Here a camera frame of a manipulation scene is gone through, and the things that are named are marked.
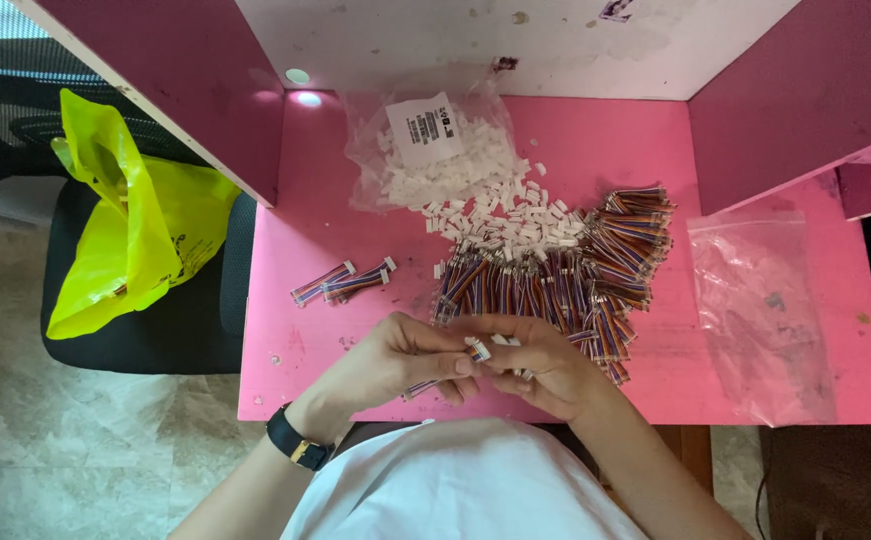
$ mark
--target yellow plastic bag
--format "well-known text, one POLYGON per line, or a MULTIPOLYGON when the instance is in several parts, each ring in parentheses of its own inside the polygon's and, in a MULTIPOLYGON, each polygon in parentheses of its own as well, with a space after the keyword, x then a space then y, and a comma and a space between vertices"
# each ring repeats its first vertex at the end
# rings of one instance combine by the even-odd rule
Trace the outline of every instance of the yellow plastic bag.
POLYGON ((113 106, 62 90, 66 138, 52 149, 98 202, 46 335, 91 334, 189 280, 225 240, 236 187, 218 171, 139 153, 113 106))

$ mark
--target right hand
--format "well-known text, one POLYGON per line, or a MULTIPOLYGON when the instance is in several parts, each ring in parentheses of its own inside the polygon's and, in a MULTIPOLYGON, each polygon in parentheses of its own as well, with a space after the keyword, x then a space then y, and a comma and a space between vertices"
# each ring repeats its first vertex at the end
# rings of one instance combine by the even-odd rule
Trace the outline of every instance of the right hand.
POLYGON ((502 374, 492 377, 501 392, 522 397, 530 405, 552 416, 572 422, 585 411, 590 399, 612 384, 549 322, 515 315, 473 315, 455 317, 450 325, 462 335, 502 334, 518 338, 522 346, 505 346, 483 339, 492 357, 485 364, 502 374), (530 369, 532 380, 512 374, 512 369, 530 369))

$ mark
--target marble floor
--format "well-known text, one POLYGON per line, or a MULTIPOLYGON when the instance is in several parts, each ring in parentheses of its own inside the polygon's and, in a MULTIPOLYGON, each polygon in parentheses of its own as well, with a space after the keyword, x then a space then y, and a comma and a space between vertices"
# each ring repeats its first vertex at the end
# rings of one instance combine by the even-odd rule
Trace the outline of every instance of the marble floor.
MULTIPOLYGON (((0 230, 0 540, 164 538, 264 432, 238 375, 71 368, 39 334, 47 230, 0 230)), ((716 497, 755 533, 752 427, 713 427, 716 497)))

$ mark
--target wristwatch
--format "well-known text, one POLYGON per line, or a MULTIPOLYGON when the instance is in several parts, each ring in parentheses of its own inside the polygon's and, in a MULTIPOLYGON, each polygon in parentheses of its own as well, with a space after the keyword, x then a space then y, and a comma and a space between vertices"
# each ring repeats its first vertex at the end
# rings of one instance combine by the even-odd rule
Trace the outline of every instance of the wristwatch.
POLYGON ((292 460, 292 463, 318 471, 329 462, 332 452, 335 451, 335 445, 318 445, 299 435, 295 427, 285 419, 285 410, 290 405, 292 401, 279 407, 265 425, 268 438, 275 448, 292 460))

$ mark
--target chair seat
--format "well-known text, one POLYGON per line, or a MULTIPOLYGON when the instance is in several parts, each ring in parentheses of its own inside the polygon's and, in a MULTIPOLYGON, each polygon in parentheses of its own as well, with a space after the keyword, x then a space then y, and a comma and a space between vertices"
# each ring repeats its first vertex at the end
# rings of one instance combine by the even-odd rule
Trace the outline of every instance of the chair seat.
POLYGON ((74 179, 59 194, 42 300, 42 336, 49 355, 70 366, 119 373, 238 373, 242 336, 227 334, 219 317, 224 245, 195 277, 170 289, 149 308, 121 315, 91 334, 60 340, 45 337, 82 230, 98 201, 90 187, 74 179))

